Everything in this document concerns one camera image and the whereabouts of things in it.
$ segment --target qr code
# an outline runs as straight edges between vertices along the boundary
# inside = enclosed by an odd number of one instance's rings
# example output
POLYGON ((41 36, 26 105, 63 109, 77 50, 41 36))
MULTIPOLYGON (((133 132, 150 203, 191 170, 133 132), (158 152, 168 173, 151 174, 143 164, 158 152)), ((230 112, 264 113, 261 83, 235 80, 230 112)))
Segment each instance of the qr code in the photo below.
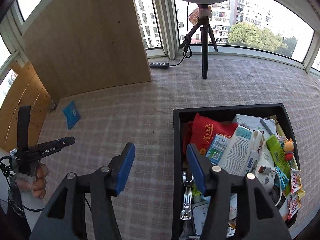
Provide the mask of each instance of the qr code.
POLYGON ((215 159, 215 160, 218 160, 219 157, 220 157, 220 154, 219 154, 219 153, 214 153, 214 154, 212 155, 212 158, 215 159))

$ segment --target finger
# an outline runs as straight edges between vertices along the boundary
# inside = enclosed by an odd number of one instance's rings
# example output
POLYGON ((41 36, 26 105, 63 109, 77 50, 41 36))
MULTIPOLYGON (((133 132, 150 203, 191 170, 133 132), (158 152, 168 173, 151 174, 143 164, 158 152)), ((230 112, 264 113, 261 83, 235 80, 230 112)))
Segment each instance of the finger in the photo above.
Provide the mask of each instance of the finger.
POLYGON ((25 179, 16 178, 16 181, 20 192, 31 190, 31 184, 25 179))
POLYGON ((38 179, 37 181, 33 182, 32 188, 33 190, 40 190, 43 189, 45 186, 45 179, 38 179))
POLYGON ((47 193, 46 190, 43 188, 43 189, 41 189, 41 190, 35 190, 35 191, 33 192, 33 195, 34 195, 34 197, 43 199, 43 198, 44 198, 44 195, 45 195, 46 193, 47 193))
POLYGON ((39 162, 39 166, 37 168, 37 177, 44 178, 48 175, 48 167, 47 165, 39 162))

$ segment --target wooden board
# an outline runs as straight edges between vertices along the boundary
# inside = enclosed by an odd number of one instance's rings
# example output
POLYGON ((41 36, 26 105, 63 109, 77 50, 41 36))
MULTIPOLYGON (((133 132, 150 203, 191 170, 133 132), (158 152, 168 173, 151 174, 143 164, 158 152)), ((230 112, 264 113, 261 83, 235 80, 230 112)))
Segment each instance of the wooden board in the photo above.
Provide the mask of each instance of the wooden board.
POLYGON ((19 71, 16 80, 3 101, 0 108, 0 147, 2 148, 5 146, 6 136, 17 105, 34 75, 35 70, 32 64, 28 62, 19 71))
POLYGON ((22 38, 54 100, 151 81, 133 0, 53 0, 22 38))
POLYGON ((29 145, 33 146, 38 143, 38 138, 44 123, 44 119, 47 116, 49 107, 51 104, 51 97, 47 90, 43 87, 37 101, 35 102, 30 116, 29 125, 29 145))
POLYGON ((11 119, 11 123, 9 126, 8 134, 5 141, 4 150, 11 151, 12 149, 17 147, 17 122, 18 122, 18 112, 20 106, 32 106, 35 104, 41 90, 43 89, 43 85, 38 78, 37 74, 33 76, 30 80, 30 83, 26 87, 21 99, 16 106, 14 114, 11 119))

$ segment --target blue gripper pad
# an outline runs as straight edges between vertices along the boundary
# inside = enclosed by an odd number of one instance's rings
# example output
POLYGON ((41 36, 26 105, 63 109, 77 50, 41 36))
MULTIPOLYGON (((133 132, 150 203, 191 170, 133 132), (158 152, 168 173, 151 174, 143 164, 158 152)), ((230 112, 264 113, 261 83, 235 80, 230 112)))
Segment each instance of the blue gripper pad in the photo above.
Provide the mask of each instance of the blue gripper pad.
POLYGON ((120 171, 118 173, 117 184, 115 188, 117 195, 119 195, 120 192, 124 190, 125 184, 127 183, 128 176, 132 167, 134 156, 135 156, 135 147, 133 144, 131 144, 128 150, 128 153, 124 158, 120 171))
POLYGON ((193 178, 195 179, 197 189, 201 192, 202 195, 204 195, 204 192, 206 191, 204 183, 204 173, 190 144, 188 144, 187 146, 187 159, 191 168, 193 178))

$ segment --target tree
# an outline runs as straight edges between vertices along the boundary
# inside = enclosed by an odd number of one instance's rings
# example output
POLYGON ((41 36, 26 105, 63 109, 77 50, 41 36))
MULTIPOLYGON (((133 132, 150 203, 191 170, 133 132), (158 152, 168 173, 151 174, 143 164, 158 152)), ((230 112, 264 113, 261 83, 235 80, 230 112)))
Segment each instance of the tree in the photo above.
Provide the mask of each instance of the tree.
MULTIPOLYGON (((263 49, 282 55, 289 53, 288 45, 284 42, 284 38, 281 35, 275 35, 268 28, 260 30, 256 25, 249 25, 244 22, 231 26, 230 33, 228 35, 228 42, 230 45, 263 49)), ((288 43, 292 47, 294 40, 288 40, 288 43)))
POLYGON ((230 33, 228 34, 228 42, 230 45, 261 49, 261 36, 261 30, 255 25, 239 23, 231 26, 230 33))

